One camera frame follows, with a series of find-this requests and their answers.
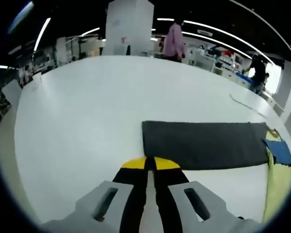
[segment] dark gray cloth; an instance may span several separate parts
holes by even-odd
[[[142,122],[146,157],[183,170],[229,169],[268,162],[265,123]]]

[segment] pink shirt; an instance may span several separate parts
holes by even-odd
[[[181,26],[174,23],[164,41],[164,54],[167,57],[173,57],[178,54],[180,57],[184,54],[184,43]]]

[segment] desk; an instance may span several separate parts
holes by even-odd
[[[269,104],[216,74],[186,64],[135,56],[79,60],[42,75],[22,91],[15,125],[16,159],[41,222],[62,219],[75,202],[126,161],[141,157],[141,122],[264,122],[291,138]],[[266,116],[235,102],[241,96]],[[226,201],[236,216],[261,221],[267,164],[184,171]]]

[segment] person in black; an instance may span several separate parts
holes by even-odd
[[[253,55],[250,67],[244,69],[242,73],[244,74],[245,72],[248,72],[251,68],[254,68],[256,73],[251,78],[252,84],[250,85],[249,90],[261,95],[261,90],[263,90],[263,84],[266,78],[266,65],[261,55]]]

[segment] white tabletop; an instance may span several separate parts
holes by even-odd
[[[291,151],[291,138],[267,102],[221,76],[146,57],[83,59],[25,86],[18,105],[16,159],[40,221],[66,217],[124,162],[143,156],[144,120],[266,122]],[[265,164],[185,174],[222,197],[231,213],[261,221],[267,171]]]

